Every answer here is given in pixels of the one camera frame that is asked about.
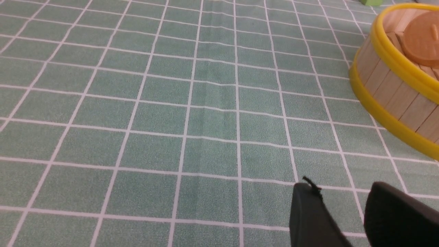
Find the green block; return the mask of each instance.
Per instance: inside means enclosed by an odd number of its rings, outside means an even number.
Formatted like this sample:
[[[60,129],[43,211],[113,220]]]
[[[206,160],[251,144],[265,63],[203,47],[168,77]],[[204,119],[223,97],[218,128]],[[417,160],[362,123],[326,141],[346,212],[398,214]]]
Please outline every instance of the green block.
[[[366,6],[380,6],[383,4],[383,0],[360,0],[360,2]]]

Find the wooden bucket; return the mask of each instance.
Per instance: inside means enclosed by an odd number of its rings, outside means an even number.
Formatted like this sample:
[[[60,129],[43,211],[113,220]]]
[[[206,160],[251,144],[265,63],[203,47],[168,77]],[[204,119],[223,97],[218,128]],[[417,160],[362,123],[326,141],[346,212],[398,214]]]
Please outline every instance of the wooden bucket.
[[[428,11],[439,11],[439,6],[386,8],[357,51],[349,76],[355,95],[381,125],[439,160],[439,69],[410,61],[401,48],[406,26]]]

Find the black object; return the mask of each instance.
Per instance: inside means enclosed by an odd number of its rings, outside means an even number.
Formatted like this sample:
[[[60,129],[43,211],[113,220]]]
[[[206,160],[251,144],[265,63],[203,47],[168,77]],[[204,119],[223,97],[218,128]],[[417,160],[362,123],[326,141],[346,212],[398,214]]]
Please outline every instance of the black object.
[[[323,203],[317,187],[294,185],[290,215],[293,247],[352,247]],[[367,198],[364,228],[372,247],[438,247],[439,212],[384,182]]]
[[[365,211],[373,247],[439,246],[439,212],[384,182],[373,183]]]
[[[293,247],[352,247],[323,204],[317,187],[307,177],[296,183],[291,202],[290,237]]]

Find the round wooden lid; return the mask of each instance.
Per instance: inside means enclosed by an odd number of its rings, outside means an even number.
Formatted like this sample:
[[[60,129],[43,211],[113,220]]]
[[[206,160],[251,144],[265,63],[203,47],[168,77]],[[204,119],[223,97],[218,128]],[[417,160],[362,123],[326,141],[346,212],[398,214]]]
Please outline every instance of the round wooden lid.
[[[407,25],[402,49],[413,62],[439,68],[439,11],[423,13]]]

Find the yellow plastic ring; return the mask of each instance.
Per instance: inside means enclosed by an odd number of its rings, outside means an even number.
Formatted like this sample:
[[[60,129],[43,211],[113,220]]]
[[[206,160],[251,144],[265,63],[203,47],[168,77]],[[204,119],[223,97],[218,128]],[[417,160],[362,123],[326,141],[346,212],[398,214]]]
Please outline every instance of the yellow plastic ring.
[[[437,11],[438,6],[426,4],[397,4],[386,8],[375,19],[371,26],[370,39],[377,55],[399,78],[404,80],[410,87],[420,94],[439,105],[439,82],[430,77],[419,67],[415,66],[388,39],[384,28],[384,16],[397,9],[417,8]],[[400,140],[415,148],[419,152],[439,160],[439,145],[419,135],[409,129],[395,117],[390,115],[367,91],[361,83],[357,70],[357,51],[351,69],[349,70],[350,83],[352,90],[363,105],[363,107],[390,133],[394,134]]]
[[[439,6],[427,4],[396,4],[383,10],[371,26],[370,38],[377,55],[399,78],[410,87],[439,105],[439,82],[407,59],[388,39],[383,20],[386,14],[397,9],[416,8],[439,11]]]

